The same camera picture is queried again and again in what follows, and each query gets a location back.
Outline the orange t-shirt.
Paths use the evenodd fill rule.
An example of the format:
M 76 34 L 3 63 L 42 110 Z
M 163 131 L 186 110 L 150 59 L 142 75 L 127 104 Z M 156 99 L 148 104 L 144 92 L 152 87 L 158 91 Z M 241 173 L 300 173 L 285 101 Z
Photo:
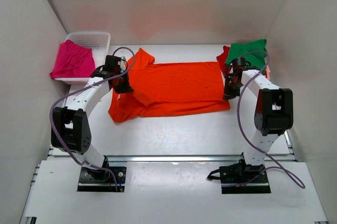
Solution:
M 113 92 L 108 113 L 115 123 L 138 116 L 194 115 L 229 110 L 218 62 L 156 63 L 139 49 L 129 59 L 132 92 Z

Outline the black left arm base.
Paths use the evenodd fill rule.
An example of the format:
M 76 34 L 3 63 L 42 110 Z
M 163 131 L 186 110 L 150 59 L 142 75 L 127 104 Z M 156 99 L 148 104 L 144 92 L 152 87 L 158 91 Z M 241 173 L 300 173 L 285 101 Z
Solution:
M 82 167 L 78 179 L 78 192 L 116 192 L 122 193 L 125 191 L 125 181 L 127 167 L 109 165 L 109 169 L 115 175 L 116 180 L 110 172 L 102 170 L 90 170 L 87 167 Z

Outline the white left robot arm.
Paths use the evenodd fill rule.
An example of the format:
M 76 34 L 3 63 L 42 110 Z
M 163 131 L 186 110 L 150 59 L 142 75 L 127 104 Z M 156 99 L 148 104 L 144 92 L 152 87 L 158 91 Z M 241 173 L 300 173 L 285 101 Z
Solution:
M 67 97 L 63 107 L 52 110 L 51 145 L 71 153 L 80 165 L 92 169 L 99 181 L 110 176 L 110 167 L 104 163 L 106 157 L 91 144 L 88 117 L 110 90 L 117 94 L 132 92 L 127 70 L 125 57 L 106 56 L 105 64 L 94 70 L 84 88 Z

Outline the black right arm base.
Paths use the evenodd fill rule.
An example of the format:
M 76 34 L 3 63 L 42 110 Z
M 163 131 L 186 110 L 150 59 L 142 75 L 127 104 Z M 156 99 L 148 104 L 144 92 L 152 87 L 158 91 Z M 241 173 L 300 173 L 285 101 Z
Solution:
M 220 166 L 206 177 L 208 181 L 220 180 L 222 194 L 271 193 L 265 166 L 248 165 L 243 160 Z

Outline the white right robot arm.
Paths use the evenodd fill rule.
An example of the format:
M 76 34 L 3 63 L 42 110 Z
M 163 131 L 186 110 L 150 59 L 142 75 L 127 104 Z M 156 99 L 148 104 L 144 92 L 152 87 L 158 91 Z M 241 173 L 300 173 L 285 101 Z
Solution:
M 249 143 L 251 149 L 243 153 L 244 164 L 236 168 L 236 177 L 242 182 L 250 181 L 255 170 L 262 169 L 272 144 L 293 125 L 293 92 L 273 84 L 241 57 L 229 66 L 223 99 L 240 98 L 246 89 L 257 98 L 253 117 L 256 131 Z

